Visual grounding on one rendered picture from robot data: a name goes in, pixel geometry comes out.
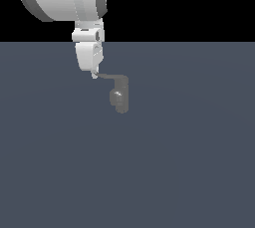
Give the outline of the grey metal faucet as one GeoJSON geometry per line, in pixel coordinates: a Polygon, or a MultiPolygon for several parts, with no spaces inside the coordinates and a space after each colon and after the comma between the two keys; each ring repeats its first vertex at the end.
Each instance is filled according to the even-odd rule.
{"type": "Polygon", "coordinates": [[[114,80],[115,86],[110,91],[110,103],[120,114],[128,111],[128,77],[125,75],[98,74],[106,80],[114,80]]]}

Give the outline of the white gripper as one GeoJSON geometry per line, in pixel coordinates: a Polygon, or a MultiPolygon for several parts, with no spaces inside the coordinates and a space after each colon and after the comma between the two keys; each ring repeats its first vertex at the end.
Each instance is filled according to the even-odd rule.
{"type": "Polygon", "coordinates": [[[92,78],[97,79],[99,64],[104,58],[102,45],[97,42],[80,42],[75,48],[80,69],[91,71],[92,78]]]}

